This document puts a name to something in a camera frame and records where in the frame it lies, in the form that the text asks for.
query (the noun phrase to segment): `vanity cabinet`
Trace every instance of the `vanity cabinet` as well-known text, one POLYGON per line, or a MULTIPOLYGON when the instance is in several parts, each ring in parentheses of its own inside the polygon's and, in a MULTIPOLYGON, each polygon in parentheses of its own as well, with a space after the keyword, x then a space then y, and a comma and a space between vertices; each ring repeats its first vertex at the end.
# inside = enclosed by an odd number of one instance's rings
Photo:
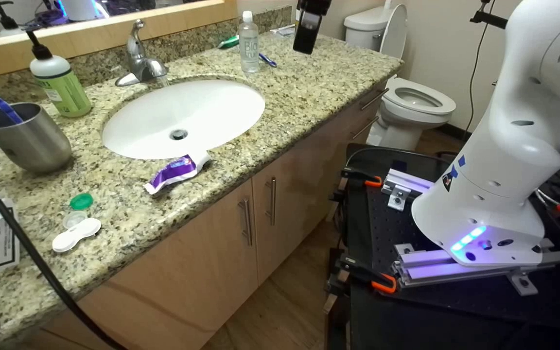
MULTIPOLYGON (((251 191, 248 180, 80 306, 130 350, 202 347, 258 287, 251 191)), ((110 349, 68 310, 43 329, 92 350, 110 349)), ((39 343, 32 341, 32 349, 53 349, 39 343)))
POLYGON ((253 177, 259 284, 328 213, 347 144, 367 140, 383 92, 372 89, 253 177))
MULTIPOLYGON (((130 350, 198 350, 317 226, 385 82, 79 301, 130 350)), ((29 350, 110 350, 68 310, 29 350)))

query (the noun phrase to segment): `green cap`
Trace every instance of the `green cap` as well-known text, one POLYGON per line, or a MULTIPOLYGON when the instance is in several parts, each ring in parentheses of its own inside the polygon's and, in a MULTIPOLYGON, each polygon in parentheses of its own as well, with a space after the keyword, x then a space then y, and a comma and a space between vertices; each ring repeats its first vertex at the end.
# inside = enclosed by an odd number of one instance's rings
POLYGON ((73 208, 73 210, 84 210, 89 208, 92 203, 94 203, 94 199, 90 193, 81 193, 70 200, 70 207, 73 208))

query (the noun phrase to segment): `toilet tank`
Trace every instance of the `toilet tank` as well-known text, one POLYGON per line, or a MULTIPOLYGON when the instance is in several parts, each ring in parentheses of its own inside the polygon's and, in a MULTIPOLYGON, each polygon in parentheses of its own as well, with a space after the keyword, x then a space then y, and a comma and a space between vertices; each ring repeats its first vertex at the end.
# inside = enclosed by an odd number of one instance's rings
POLYGON ((345 18, 345 41, 349 44, 379 51, 384 29, 392 11, 384 6, 352 14, 345 18))

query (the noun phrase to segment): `granite countertop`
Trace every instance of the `granite countertop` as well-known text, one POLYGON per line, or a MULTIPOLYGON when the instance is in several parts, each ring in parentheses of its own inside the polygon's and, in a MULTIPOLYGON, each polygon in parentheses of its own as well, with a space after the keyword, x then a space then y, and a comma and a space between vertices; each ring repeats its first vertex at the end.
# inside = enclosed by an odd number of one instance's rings
MULTIPOLYGON (((0 150, 0 195, 14 199, 20 223, 64 287, 80 298, 109 279, 140 254, 175 232, 226 193, 280 157, 296 142, 320 128, 374 84, 398 71, 402 62, 378 52, 351 47, 319 36, 313 55, 294 52, 293 39, 272 34, 260 37, 260 51, 278 63, 261 64, 253 75, 241 71, 238 47, 213 49, 167 64, 167 82, 229 79, 263 94, 265 111, 246 133, 209 150, 212 162, 193 179, 151 197, 143 184, 169 160, 145 161, 121 157, 105 148, 103 125, 130 100, 153 86, 116 87, 114 80, 88 87, 92 111, 82 118, 54 116, 73 149, 73 161, 50 175, 33 175, 11 163, 0 150), (62 219, 69 201, 91 193, 87 210, 100 219, 96 237, 72 251, 51 250, 53 238, 64 232, 62 219)), ((0 348, 9 348, 35 327, 65 308, 23 252, 20 265, 0 273, 0 348)))

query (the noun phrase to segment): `mirror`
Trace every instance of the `mirror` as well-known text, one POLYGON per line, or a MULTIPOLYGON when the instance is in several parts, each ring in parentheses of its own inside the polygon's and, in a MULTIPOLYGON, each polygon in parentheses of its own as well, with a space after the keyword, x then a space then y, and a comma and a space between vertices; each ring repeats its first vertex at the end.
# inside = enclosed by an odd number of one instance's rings
POLYGON ((0 0, 0 36, 203 0, 0 0))

